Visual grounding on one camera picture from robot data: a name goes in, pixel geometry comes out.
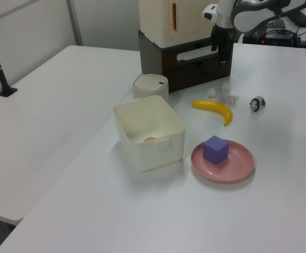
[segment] purple cube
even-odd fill
[[[203,158],[218,165],[226,158],[229,154],[229,143],[217,136],[213,136],[205,141],[203,146]]]

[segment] gray wall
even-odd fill
[[[139,0],[70,2],[76,29],[84,46],[139,50]]]
[[[76,44],[66,0],[11,2],[0,0],[0,62],[10,86]]]

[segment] yellow banana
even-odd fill
[[[232,111],[225,104],[212,100],[195,100],[191,102],[191,105],[195,108],[211,110],[221,114],[225,121],[224,125],[228,125],[232,120]]]

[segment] pink plate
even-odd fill
[[[195,170],[203,177],[219,183],[233,183],[246,178],[253,170],[254,161],[251,152],[234,141],[229,141],[229,155],[216,165],[203,158],[203,143],[191,154]]]

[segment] white cabinet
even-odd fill
[[[140,29],[160,48],[210,37],[202,11],[218,0],[139,0]]]

